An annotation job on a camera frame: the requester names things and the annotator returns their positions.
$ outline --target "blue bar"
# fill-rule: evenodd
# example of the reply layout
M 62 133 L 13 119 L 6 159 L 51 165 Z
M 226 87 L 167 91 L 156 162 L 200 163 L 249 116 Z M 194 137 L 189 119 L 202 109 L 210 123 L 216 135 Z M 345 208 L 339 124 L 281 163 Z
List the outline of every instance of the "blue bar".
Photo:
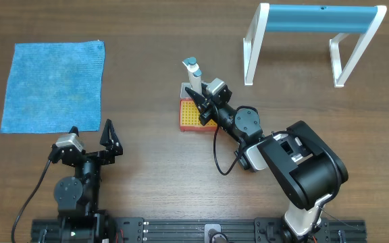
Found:
M 366 33 L 377 7 L 269 6 L 267 32 Z

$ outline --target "white frame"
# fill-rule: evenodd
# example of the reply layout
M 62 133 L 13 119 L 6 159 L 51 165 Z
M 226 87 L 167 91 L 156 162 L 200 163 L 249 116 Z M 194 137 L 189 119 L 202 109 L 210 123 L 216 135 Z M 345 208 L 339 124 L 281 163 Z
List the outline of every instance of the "white frame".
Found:
M 344 86 L 344 83 L 348 79 L 358 60 L 364 53 L 364 50 L 367 48 L 371 39 L 382 23 L 386 13 L 386 6 L 379 5 L 376 7 L 378 8 L 378 12 L 376 13 L 375 18 L 370 23 L 367 32 L 360 34 L 357 45 L 355 46 L 354 51 L 352 52 L 352 55 L 343 70 L 340 61 L 338 43 L 346 38 L 349 34 L 340 33 L 333 39 L 330 39 L 329 44 L 334 87 L 341 88 Z M 268 13 L 269 4 L 260 3 L 251 21 L 249 31 L 247 31 L 247 35 L 243 39 L 244 85 L 246 86 L 253 85 L 257 60 L 259 58 L 259 53 L 261 52 L 263 35 L 265 34 L 267 28 Z

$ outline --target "wooden table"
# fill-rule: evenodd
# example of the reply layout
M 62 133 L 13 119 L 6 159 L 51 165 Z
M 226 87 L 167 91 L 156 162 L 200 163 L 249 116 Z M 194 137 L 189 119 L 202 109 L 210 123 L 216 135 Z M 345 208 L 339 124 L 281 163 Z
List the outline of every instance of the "wooden table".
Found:
M 328 4 L 314 0 L 308 4 Z M 334 34 L 270 34 L 255 85 L 243 86 L 242 38 L 258 1 L 8 1 L 0 0 L 0 125 L 15 43 L 105 41 L 102 127 L 110 118 L 124 155 L 102 171 L 100 207 L 114 216 L 150 219 L 279 217 L 288 199 L 268 170 L 238 166 L 220 176 L 213 133 L 180 132 L 181 61 L 196 56 L 203 79 L 218 77 L 234 92 L 232 106 L 258 108 L 266 133 L 306 121 L 341 157 L 349 172 L 326 210 L 341 219 L 365 219 L 370 242 L 389 241 L 389 2 L 384 22 L 344 88 L 334 88 L 328 39 Z M 357 37 L 341 44 L 347 59 Z M 100 132 L 83 132 L 89 151 Z M 0 134 L 0 242 L 34 188 L 59 134 Z M 236 148 L 218 136 L 227 168 Z M 73 169 L 52 165 L 16 231 L 29 240 L 36 218 L 57 216 L 53 187 Z

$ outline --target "blue towel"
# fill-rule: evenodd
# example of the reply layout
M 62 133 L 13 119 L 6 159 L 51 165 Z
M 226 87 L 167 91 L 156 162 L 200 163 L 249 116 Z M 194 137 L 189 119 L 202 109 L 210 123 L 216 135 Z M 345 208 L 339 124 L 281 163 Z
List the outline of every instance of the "blue towel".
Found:
M 1 133 L 97 131 L 103 41 L 16 44 Z

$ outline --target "yellow perforated surface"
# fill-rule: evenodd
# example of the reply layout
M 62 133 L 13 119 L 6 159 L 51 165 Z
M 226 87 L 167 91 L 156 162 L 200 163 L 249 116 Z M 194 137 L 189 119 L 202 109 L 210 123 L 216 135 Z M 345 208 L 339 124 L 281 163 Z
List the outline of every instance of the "yellow perforated surface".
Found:
M 199 121 L 199 111 L 193 101 L 181 101 L 181 126 L 202 126 Z M 205 126 L 214 126 L 217 124 L 210 120 Z

